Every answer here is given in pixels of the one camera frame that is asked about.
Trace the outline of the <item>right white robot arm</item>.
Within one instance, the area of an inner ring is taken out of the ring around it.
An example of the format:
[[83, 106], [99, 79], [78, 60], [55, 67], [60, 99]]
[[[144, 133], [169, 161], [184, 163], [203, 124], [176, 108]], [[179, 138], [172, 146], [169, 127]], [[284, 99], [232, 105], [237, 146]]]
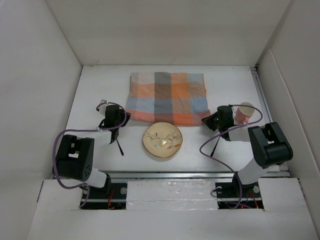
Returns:
[[248, 102], [222, 105], [217, 111], [201, 121], [212, 131], [219, 131], [216, 136], [228, 142], [250, 143], [252, 160], [241, 170], [233, 170], [231, 186], [227, 189], [237, 197], [243, 197], [250, 187], [267, 173], [271, 167], [281, 165], [293, 158], [293, 149], [276, 122], [257, 126], [263, 118], [262, 112]]

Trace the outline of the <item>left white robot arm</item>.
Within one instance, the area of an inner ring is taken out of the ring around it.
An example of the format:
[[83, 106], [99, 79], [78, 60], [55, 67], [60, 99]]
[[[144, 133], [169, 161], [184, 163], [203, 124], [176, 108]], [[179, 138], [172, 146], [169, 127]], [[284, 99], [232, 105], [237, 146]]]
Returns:
[[119, 130], [125, 127], [131, 114], [122, 106], [111, 103], [105, 107], [104, 119], [97, 128], [66, 129], [53, 144], [53, 174], [64, 189], [93, 187], [100, 198], [111, 194], [108, 174], [93, 167], [95, 148], [117, 141]]

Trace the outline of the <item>aluminium front rail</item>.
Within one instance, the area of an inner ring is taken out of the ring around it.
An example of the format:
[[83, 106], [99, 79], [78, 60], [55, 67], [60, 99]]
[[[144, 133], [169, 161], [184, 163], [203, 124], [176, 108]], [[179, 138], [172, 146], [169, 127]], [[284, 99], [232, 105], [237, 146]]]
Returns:
[[224, 179], [233, 178], [232, 172], [133, 172], [110, 171], [112, 179]]

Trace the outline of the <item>aluminium rail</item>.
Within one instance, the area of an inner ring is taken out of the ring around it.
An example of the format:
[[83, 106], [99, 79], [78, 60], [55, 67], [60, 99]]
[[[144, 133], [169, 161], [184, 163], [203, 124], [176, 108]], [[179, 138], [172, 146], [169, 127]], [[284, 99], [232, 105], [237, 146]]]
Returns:
[[[260, 111], [262, 112], [263, 115], [263, 119], [258, 122], [257, 124], [252, 125], [253, 126], [259, 126], [259, 127], [264, 127], [265, 124], [269, 124], [271, 122], [273, 122], [273, 119], [271, 117], [271, 113], [269, 111], [268, 108], [268, 104], [267, 104], [267, 100], [265, 98], [265, 94], [263, 92], [262, 89], [262, 85], [258, 76], [258, 72], [256, 70], [255, 67], [251, 67], [250, 68], [251, 74], [252, 74], [252, 78], [253, 78], [253, 82], [256, 88], [256, 92], [259, 98], [259, 102], [260, 102]], [[283, 163], [282, 165], [273, 165], [269, 167], [269, 171], [270, 172], [282, 172], [282, 171], [289, 171], [287, 164]]]
[[112, 179], [224, 179], [233, 178], [232, 172], [133, 172], [110, 171]]

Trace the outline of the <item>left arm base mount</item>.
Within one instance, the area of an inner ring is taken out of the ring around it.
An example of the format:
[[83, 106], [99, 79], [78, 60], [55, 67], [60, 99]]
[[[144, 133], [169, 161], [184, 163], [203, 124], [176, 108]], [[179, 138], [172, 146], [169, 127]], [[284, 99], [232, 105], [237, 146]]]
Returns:
[[90, 187], [86, 202], [87, 192], [85, 190], [82, 192], [80, 209], [125, 210], [127, 205], [127, 192], [128, 184], [126, 182], [111, 183], [106, 189]]

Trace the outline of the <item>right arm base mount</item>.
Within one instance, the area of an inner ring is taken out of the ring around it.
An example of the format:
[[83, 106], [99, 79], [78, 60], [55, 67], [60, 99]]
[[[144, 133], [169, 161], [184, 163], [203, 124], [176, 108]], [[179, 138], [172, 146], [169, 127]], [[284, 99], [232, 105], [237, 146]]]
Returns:
[[258, 182], [244, 185], [240, 193], [239, 184], [233, 182], [216, 182], [211, 196], [217, 199], [219, 209], [264, 209]]

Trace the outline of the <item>pink ceramic cup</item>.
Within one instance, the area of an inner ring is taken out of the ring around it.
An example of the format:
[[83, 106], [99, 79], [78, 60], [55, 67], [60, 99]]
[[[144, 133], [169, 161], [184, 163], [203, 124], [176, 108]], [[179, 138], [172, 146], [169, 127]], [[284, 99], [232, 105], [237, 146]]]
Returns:
[[240, 124], [248, 124], [254, 115], [254, 106], [249, 102], [242, 102], [235, 112], [235, 120]]

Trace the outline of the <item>black metal spoon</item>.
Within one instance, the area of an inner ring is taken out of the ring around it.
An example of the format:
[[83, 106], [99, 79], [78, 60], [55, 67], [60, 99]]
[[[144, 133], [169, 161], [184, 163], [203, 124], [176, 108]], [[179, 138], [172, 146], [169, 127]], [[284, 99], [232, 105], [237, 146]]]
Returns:
[[212, 152], [211, 152], [211, 154], [210, 154], [210, 157], [213, 157], [214, 156], [214, 154], [215, 154], [215, 151], [216, 151], [216, 149], [217, 149], [217, 146], [218, 146], [218, 143], [219, 143], [219, 141], [220, 141], [220, 136], [217, 138], [217, 141], [216, 141], [216, 143], [215, 143], [215, 145], [214, 145], [214, 148], [213, 148], [213, 150], [212, 150]]

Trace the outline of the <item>beige floral ceramic plate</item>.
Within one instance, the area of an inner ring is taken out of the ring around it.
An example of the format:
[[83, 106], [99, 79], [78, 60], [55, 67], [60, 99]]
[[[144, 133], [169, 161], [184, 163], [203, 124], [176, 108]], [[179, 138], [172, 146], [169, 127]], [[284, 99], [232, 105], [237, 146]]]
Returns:
[[144, 133], [142, 143], [146, 150], [155, 157], [172, 157], [182, 146], [183, 135], [171, 123], [156, 122]]

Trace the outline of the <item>black metal fork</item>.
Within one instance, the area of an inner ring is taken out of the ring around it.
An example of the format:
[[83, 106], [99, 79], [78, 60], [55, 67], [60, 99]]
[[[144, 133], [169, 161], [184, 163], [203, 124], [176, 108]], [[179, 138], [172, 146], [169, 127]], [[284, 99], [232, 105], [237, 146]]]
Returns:
[[116, 139], [116, 143], [117, 143], [117, 145], [118, 145], [118, 148], [119, 148], [119, 151], [120, 151], [121, 156], [124, 156], [123, 149], [122, 149], [122, 147], [121, 147], [121, 145], [120, 145], [120, 143], [119, 143], [118, 139]]

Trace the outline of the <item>aluminium right side rail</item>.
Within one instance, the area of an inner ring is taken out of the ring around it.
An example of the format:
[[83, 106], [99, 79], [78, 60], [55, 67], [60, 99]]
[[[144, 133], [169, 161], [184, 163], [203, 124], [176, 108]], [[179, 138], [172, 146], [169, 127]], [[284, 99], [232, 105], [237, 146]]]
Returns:
[[[259, 102], [260, 102], [260, 111], [262, 112], [263, 115], [263, 119], [258, 122], [257, 124], [252, 125], [253, 126], [259, 126], [259, 127], [264, 127], [265, 124], [269, 124], [271, 122], [273, 122], [273, 119], [271, 117], [271, 113], [269, 111], [268, 108], [268, 104], [267, 104], [267, 100], [265, 98], [265, 94], [263, 92], [262, 89], [262, 85], [258, 76], [258, 72], [256, 70], [255, 67], [251, 67], [250, 68], [251, 74], [252, 74], [252, 78], [253, 78], [253, 82], [256, 88], [256, 92], [259, 98]], [[282, 172], [282, 171], [289, 171], [287, 164], [283, 163], [282, 165], [273, 165], [269, 167], [269, 171], [270, 172]]]

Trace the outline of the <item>checkered orange blue cloth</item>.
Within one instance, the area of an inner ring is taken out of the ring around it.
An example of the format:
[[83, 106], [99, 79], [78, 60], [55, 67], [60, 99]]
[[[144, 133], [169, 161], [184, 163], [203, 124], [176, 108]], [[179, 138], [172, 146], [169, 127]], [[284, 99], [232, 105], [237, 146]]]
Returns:
[[204, 75], [134, 72], [125, 110], [135, 121], [200, 126], [211, 115]]

